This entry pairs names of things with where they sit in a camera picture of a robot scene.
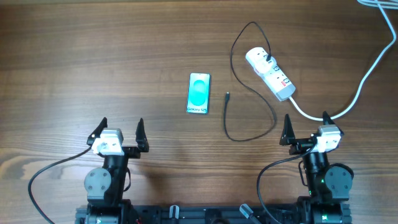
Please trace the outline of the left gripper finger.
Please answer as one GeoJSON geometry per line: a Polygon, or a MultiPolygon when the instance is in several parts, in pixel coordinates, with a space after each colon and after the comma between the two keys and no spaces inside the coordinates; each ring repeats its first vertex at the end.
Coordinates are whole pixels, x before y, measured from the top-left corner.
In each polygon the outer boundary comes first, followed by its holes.
{"type": "Polygon", "coordinates": [[[86,144],[92,146],[94,141],[100,137],[101,132],[104,128],[108,127],[108,120],[104,117],[94,131],[88,136],[86,144]]]}
{"type": "Polygon", "coordinates": [[[136,128],[136,142],[139,149],[148,149],[149,143],[144,128],[144,120],[141,118],[136,128]]]}

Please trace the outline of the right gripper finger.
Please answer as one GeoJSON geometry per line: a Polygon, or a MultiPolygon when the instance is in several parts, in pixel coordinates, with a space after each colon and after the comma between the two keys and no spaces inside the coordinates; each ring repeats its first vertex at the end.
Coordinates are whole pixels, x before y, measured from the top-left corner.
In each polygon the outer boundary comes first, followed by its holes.
{"type": "Polygon", "coordinates": [[[280,137],[279,144],[281,146],[293,145],[295,144],[295,133],[292,127],[289,114],[285,115],[284,118],[284,128],[280,137]]]}
{"type": "Polygon", "coordinates": [[[335,125],[339,129],[340,135],[341,136],[344,135],[344,132],[335,124],[335,122],[331,119],[331,117],[329,116],[329,114],[326,111],[323,112],[322,119],[323,119],[324,125],[335,125]]]}

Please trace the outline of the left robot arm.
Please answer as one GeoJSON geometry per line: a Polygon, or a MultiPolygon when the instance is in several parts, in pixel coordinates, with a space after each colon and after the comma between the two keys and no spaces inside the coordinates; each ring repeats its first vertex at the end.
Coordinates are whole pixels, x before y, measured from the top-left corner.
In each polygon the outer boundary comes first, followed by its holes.
{"type": "Polygon", "coordinates": [[[129,159],[139,159],[141,153],[149,151],[149,143],[140,119],[136,128],[136,146],[123,146],[121,129],[109,128],[103,118],[97,128],[88,136],[87,145],[94,154],[104,159],[103,166],[86,175],[84,187],[87,191],[86,209],[76,211],[75,223],[140,223],[141,218],[131,201],[123,199],[123,193],[130,188],[126,177],[131,176],[129,159]]]}

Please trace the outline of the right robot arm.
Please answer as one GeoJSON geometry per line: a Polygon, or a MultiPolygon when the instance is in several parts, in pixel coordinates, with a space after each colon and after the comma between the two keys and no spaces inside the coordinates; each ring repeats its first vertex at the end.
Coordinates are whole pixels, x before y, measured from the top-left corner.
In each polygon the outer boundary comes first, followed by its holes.
{"type": "Polygon", "coordinates": [[[323,112],[323,124],[309,138],[296,138],[288,114],[279,144],[289,146],[291,156],[302,160],[299,167],[302,183],[308,187],[308,197],[299,197],[296,202],[299,223],[352,222],[351,210],[346,203],[353,185],[354,172],[341,163],[330,164],[327,154],[338,148],[344,132],[323,112]]]}

